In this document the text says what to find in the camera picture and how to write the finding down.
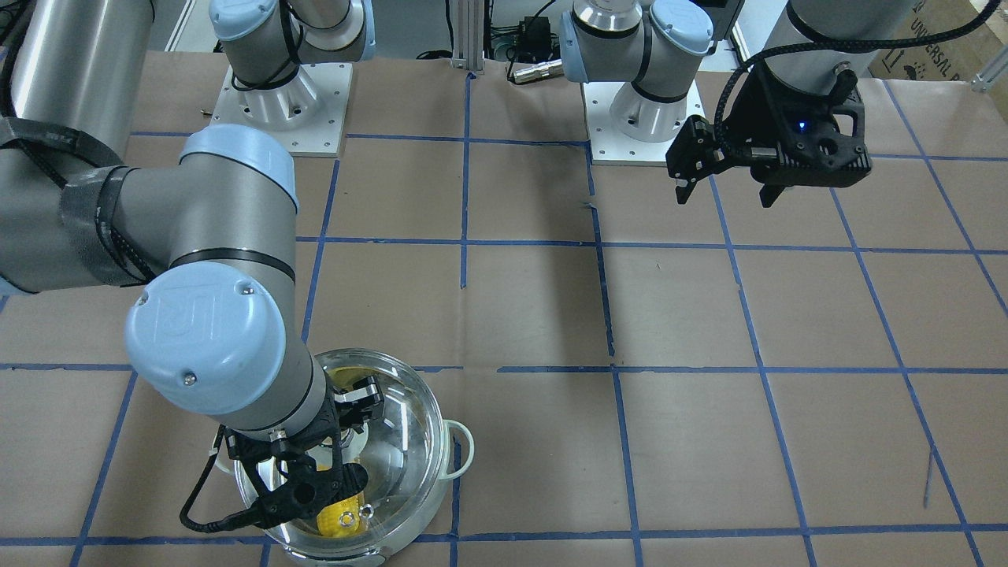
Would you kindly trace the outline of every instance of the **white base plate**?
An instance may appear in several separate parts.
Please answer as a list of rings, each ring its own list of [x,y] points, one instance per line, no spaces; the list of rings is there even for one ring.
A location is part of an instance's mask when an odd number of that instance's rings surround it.
[[[214,122],[244,124],[262,130],[279,140],[291,155],[339,157],[347,103],[350,101],[350,84],[354,76],[353,66],[349,63],[310,64],[301,66],[301,72],[307,73],[314,81],[323,106],[299,127],[277,130],[249,120],[239,103],[240,93],[231,88],[230,68],[214,106]]]
[[[660,165],[665,166],[665,152],[672,145],[668,141],[642,142],[621,132],[609,115],[609,107],[623,83],[585,83],[585,118],[588,120],[589,139],[592,140],[592,162],[599,165]],[[704,114],[697,83],[686,94],[689,114]]]

